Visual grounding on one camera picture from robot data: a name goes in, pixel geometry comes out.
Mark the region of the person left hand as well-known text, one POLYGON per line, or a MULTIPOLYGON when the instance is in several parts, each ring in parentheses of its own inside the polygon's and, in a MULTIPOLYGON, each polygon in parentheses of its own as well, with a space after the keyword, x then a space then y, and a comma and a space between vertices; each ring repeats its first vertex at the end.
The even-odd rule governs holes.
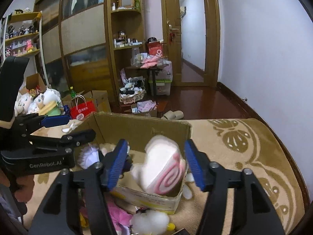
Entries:
MULTIPOLYGON (((1 185, 10 187, 10 181, 2 170, 0 171, 0 181, 1 185)), ((16 179, 16 183, 19 186, 19 189, 14 193, 17 201, 27 203, 29 200, 31 200, 33 195, 34 175, 18 177, 16 179)))

